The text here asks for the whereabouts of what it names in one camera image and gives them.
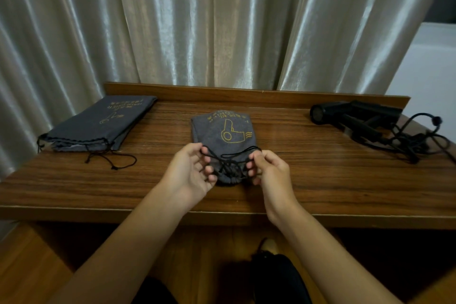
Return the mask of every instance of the drawstring bag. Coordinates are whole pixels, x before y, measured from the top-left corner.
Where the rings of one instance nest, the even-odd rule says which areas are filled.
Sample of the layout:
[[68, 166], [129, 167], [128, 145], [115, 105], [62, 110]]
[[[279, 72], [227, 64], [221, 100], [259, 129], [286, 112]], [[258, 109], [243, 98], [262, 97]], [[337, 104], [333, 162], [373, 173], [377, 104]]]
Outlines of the drawstring bag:
[[[89, 152], [86, 163], [93, 156], [105, 158], [112, 169], [133, 166], [136, 157], [120, 154], [119, 150], [128, 132], [145, 115], [157, 100], [155, 96], [146, 95], [109, 95], [88, 107], [81, 113], [58, 124], [48, 133], [38, 137], [38, 152], [44, 145], [40, 141], [51, 143], [51, 148], [58, 152]], [[115, 166], [105, 155], [129, 156], [134, 163]]]
[[256, 138], [248, 114], [215, 111], [191, 119], [193, 141], [208, 147], [208, 156], [218, 181], [237, 184], [248, 178], [245, 164], [256, 149]]

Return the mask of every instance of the wooden desk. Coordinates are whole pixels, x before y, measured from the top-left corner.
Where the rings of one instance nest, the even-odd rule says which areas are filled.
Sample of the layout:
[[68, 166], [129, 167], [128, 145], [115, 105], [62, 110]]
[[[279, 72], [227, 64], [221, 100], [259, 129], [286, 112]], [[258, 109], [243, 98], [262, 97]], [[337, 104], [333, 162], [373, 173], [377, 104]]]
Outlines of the wooden desk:
[[[318, 102], [357, 98], [403, 108], [407, 97], [120, 83], [106, 84], [106, 91], [159, 98], [122, 146], [137, 164], [113, 171], [100, 157], [86, 164], [86, 153], [44, 151], [0, 184], [0, 218], [119, 223], [191, 141], [190, 118], [232, 109], [250, 114], [258, 146], [290, 165], [296, 197], [325, 226], [456, 228], [456, 167], [445, 155], [411, 165], [309, 119], [308, 109]], [[182, 223], [248, 225], [265, 219], [261, 188], [237, 185], [214, 187]]]

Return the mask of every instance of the hand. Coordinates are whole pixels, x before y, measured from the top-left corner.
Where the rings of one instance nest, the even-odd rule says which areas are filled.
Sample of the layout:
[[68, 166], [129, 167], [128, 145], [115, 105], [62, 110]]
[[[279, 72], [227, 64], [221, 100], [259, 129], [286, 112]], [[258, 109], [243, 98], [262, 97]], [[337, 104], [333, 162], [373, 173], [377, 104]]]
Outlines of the hand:
[[270, 150], [255, 150], [248, 156], [248, 175], [261, 185], [269, 220], [277, 225], [291, 207], [299, 204], [291, 185], [288, 164]]
[[200, 150], [208, 153], [202, 143], [189, 143], [179, 150], [160, 181], [160, 185], [183, 204], [185, 213], [201, 201], [217, 182], [217, 177], [211, 174], [214, 169], [207, 166], [211, 158], [201, 154]]

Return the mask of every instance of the wooden tabletop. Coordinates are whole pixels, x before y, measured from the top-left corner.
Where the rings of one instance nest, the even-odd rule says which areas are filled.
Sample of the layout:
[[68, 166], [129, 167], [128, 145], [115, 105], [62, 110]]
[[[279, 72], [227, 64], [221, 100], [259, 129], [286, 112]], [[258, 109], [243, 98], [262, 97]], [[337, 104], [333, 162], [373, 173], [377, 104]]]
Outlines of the wooden tabletop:
[[[111, 170], [100, 157], [86, 164], [86, 153], [38, 154], [0, 183], [0, 218], [120, 222], [157, 184], [173, 154], [191, 142], [190, 118], [228, 109], [250, 115], [258, 146], [290, 165], [296, 197], [326, 226], [456, 228], [456, 166], [446, 156], [411, 165], [332, 126], [313, 124], [307, 108], [283, 108], [283, 100], [277, 100], [282, 108], [220, 100], [223, 105], [173, 102], [163, 95], [124, 141], [121, 151], [138, 159], [126, 169]], [[117, 166], [131, 161], [111, 159]], [[264, 219], [261, 188], [245, 184], [214, 187], [183, 222], [242, 225]]]

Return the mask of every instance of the curtain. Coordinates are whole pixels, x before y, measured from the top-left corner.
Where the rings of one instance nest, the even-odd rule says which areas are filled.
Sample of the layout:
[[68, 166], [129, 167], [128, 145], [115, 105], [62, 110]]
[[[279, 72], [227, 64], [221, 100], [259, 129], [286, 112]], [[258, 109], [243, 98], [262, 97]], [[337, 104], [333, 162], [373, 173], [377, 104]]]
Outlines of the curtain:
[[383, 94], [433, 0], [0, 0], [0, 178], [103, 82]]

